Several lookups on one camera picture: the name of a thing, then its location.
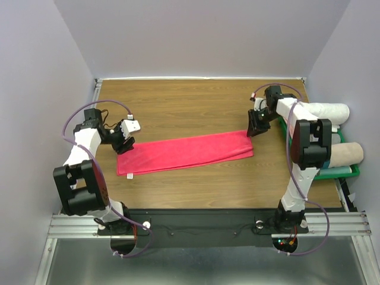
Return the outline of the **pink microfiber towel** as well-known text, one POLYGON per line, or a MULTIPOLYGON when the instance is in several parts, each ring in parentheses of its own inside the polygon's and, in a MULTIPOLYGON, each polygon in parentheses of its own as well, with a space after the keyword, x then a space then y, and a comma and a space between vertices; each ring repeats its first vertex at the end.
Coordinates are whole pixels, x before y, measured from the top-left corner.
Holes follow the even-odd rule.
POLYGON ((254 156, 245 131, 202 135, 135 144, 118 155, 118 176, 144 175, 205 166, 254 156))

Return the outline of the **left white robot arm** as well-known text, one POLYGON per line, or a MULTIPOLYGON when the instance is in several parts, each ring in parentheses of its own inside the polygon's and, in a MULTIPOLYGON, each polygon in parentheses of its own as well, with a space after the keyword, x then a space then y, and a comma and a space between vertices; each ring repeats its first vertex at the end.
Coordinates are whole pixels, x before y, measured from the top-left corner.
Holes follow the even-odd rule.
POLYGON ((105 178, 94 158, 100 145, 111 145, 116 154, 133 149, 133 133, 140 131, 132 114, 113 127, 106 127, 102 110, 84 111, 84 121, 75 126, 74 140, 68 159, 53 170, 53 178, 68 216, 90 216, 112 235, 135 233, 136 226, 128 208, 109 197, 105 178))

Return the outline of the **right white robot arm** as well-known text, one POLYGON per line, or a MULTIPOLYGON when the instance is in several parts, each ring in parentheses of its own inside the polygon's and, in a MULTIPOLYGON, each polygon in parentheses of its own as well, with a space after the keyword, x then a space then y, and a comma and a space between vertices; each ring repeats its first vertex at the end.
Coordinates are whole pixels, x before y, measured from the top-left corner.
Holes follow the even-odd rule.
POLYGON ((265 84, 264 98, 252 93, 254 107, 248 111, 247 137, 267 132, 271 121, 286 122, 286 156, 290 180, 273 217, 274 227, 286 232, 305 225, 305 205, 314 177, 331 158, 332 123, 301 105, 300 94, 284 93, 282 84, 265 84))

